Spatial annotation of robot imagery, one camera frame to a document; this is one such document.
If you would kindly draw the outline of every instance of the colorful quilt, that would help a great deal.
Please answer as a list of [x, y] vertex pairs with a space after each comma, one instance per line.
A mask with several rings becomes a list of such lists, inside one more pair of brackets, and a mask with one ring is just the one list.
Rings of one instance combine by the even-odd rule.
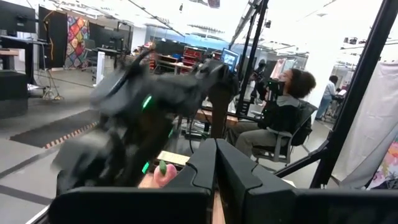
[[81, 68], [86, 58], [84, 40], [89, 39], [88, 21], [68, 15], [68, 43], [65, 68]]
[[398, 135], [390, 145], [369, 189], [398, 189]]

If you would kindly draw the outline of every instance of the gray pants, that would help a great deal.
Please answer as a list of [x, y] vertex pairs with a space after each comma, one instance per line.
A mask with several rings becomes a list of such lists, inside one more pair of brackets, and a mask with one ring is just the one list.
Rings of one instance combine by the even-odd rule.
[[228, 130], [227, 141], [239, 151], [250, 157], [254, 146], [276, 146], [277, 137], [265, 129], [261, 129], [255, 122], [240, 121]]

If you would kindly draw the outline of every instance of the gray floor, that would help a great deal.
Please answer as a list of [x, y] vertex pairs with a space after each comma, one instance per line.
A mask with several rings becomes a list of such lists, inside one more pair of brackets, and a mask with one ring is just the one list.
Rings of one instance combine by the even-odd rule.
[[[88, 109], [88, 95], [92, 90], [91, 73], [72, 71], [52, 72], [59, 87], [62, 101], [29, 101], [29, 112], [22, 117], [0, 120], [0, 217], [2, 223], [25, 223], [37, 212], [41, 211], [51, 198], [55, 196], [55, 177], [57, 171], [51, 167], [57, 148], [51, 153], [44, 149], [23, 145], [7, 140], [10, 136], [38, 128], [44, 124], [71, 116]], [[38, 82], [47, 82], [39, 77]], [[326, 138], [329, 129], [315, 122], [313, 132], [306, 142], [308, 150], [315, 150]], [[199, 142], [193, 142], [196, 149]], [[180, 138], [176, 152], [190, 154], [189, 142]], [[29, 158], [47, 153], [40, 159], [29, 163]], [[303, 147], [296, 147], [292, 154], [292, 162], [305, 157], [308, 152]], [[260, 160], [260, 163], [277, 170], [284, 164]], [[299, 188], [308, 188], [317, 168], [317, 163], [307, 166], [286, 177]]]

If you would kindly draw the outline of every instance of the chair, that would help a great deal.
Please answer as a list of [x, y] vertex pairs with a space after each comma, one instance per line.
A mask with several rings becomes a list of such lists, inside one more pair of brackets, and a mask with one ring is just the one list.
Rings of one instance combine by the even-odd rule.
[[96, 45], [94, 40], [84, 40], [85, 42], [85, 63], [88, 64], [87, 67], [82, 68], [82, 71], [85, 71], [87, 69], [91, 69], [92, 73], [96, 73], [96, 67], [97, 67], [97, 51], [96, 51]]
[[[265, 146], [254, 146], [253, 147], [253, 156], [256, 158], [256, 162], [259, 159], [268, 159], [273, 162], [284, 162], [286, 164], [290, 163], [290, 155], [292, 153], [293, 147], [292, 140], [297, 133], [297, 131], [307, 122], [308, 119], [311, 118], [311, 115], [318, 109], [316, 106], [312, 104], [300, 100], [300, 114], [299, 119], [300, 122], [297, 125], [297, 128], [293, 134], [290, 134], [287, 131], [278, 132], [271, 128], [267, 128], [268, 131], [275, 133], [277, 135], [277, 144], [274, 147], [265, 147]], [[259, 116], [255, 111], [251, 111], [255, 116]], [[282, 139], [288, 139], [289, 141], [285, 146], [281, 145]]]

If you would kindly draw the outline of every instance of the green led light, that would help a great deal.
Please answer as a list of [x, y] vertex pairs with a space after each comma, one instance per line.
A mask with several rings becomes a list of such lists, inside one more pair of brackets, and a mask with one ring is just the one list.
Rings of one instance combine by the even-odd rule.
[[148, 168], [149, 168], [149, 162], [147, 162], [147, 163], [144, 165], [144, 167], [142, 168], [142, 173], [145, 174], [145, 173], [147, 172]]
[[173, 134], [173, 129], [170, 130], [169, 138], [170, 138], [170, 136], [171, 136], [172, 134]]
[[144, 103], [142, 104], [142, 109], [144, 109], [145, 107], [148, 106], [148, 103], [150, 102], [151, 99], [152, 99], [152, 96], [148, 96], [148, 97], [145, 99]]

